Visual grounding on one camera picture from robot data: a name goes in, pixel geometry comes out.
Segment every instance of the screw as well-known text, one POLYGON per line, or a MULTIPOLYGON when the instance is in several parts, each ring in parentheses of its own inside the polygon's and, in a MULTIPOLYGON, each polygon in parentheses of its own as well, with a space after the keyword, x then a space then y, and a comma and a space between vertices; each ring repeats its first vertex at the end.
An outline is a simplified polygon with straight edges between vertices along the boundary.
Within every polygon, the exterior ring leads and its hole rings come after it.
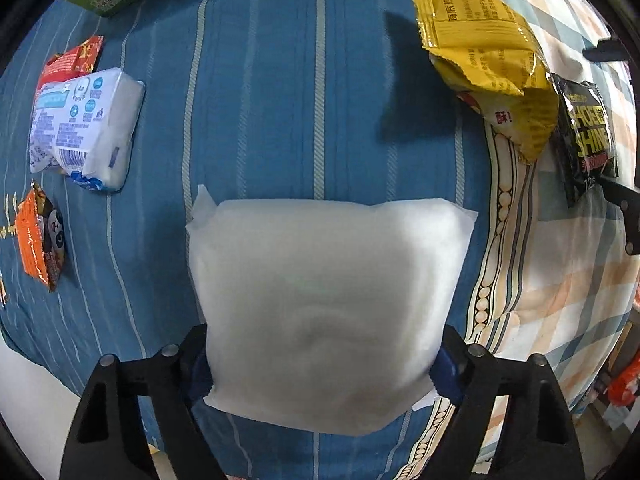
POLYGON ((178 345, 170 344, 162 348, 161 354, 164 357, 173 357, 178 353, 178 350, 180 350, 178 345))
POLYGON ((479 345, 478 343, 473 343, 471 345, 469 345, 466 350, 473 356, 473 357, 482 357, 484 354, 486 354, 486 349, 484 348, 484 346, 479 345))
POLYGON ((542 354, 531 354, 531 360, 538 366, 546 365, 546 357, 542 354))
POLYGON ((111 366, 113 362, 116 360, 115 355, 113 354, 105 354, 100 358, 100 366, 111 366))

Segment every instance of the checkered sheet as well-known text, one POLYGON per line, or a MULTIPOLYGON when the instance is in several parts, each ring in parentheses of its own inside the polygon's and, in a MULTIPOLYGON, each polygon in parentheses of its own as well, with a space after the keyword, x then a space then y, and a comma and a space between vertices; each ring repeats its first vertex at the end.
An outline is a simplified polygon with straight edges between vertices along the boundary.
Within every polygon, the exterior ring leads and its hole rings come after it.
MULTIPOLYGON (((600 89, 612 121, 620 180, 633 187, 636 111, 622 62, 591 64, 582 50, 610 37, 585 0, 503 0, 529 22, 552 72, 600 89)), ((494 355, 549 360, 570 407, 593 381, 632 306, 640 260, 625 253, 620 210, 590 190, 566 208, 552 151, 531 167, 486 128, 492 160, 492 232, 469 305, 465 339, 494 355)), ((496 448, 507 399, 494 406, 479 462, 496 448)), ((433 453, 454 407, 439 399, 396 478, 414 478, 433 453)))

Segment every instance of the snack wrapper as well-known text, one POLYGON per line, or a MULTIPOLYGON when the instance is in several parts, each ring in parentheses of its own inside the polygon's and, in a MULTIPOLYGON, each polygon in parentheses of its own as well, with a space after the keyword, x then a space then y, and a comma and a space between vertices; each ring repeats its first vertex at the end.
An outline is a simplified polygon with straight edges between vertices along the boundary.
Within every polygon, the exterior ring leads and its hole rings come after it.
POLYGON ((533 163, 558 95, 526 20, 500 0, 414 0, 422 47, 450 88, 533 163))
POLYGON ((119 190, 144 94, 120 68, 44 85, 31 121, 31 172, 49 158, 85 189, 119 190))
POLYGON ((65 260, 62 215, 36 182, 18 207, 15 230, 24 272, 56 290, 65 260))
POLYGON ((598 87, 556 74, 553 79, 561 105, 551 145, 571 207, 595 186, 597 176, 618 176, 616 144, 598 87))
MULTIPOLYGON (((52 83, 62 83, 70 81, 76 77, 91 74, 94 71, 95 63, 102 49, 103 36, 92 36, 83 41, 78 46, 51 57, 42 69, 40 78, 36 85, 36 93, 33 99, 34 109, 31 114, 31 126, 35 120, 36 108, 40 93, 45 86, 52 83)), ((44 125, 46 134, 38 142, 34 142, 33 137, 29 140, 31 172, 58 168, 60 165, 51 153, 51 147, 55 142, 55 134, 49 125, 44 125)))

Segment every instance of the red snack package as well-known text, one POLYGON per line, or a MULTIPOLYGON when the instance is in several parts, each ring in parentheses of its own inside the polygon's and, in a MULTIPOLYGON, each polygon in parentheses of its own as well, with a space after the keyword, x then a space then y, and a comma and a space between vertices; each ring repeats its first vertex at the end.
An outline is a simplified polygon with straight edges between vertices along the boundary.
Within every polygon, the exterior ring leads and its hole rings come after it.
POLYGON ((62 83, 93 72, 103 41, 103 36, 92 36, 68 52, 51 57, 38 79, 36 95, 46 83, 62 83))
POLYGON ((640 351, 622 373, 607 388, 609 401, 616 406, 628 406, 636 400, 640 377, 640 351))
POLYGON ((15 231, 24 272, 55 291, 65 261, 62 215, 35 181, 18 208, 15 231))

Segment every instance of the orange snack bag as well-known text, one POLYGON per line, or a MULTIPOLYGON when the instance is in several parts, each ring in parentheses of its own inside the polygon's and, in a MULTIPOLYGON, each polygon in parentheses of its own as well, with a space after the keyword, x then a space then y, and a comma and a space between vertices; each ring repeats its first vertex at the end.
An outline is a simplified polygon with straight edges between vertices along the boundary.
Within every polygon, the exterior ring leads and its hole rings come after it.
POLYGON ((24 272, 53 292, 65 259, 65 233, 62 215, 36 182, 18 206, 15 231, 24 272))

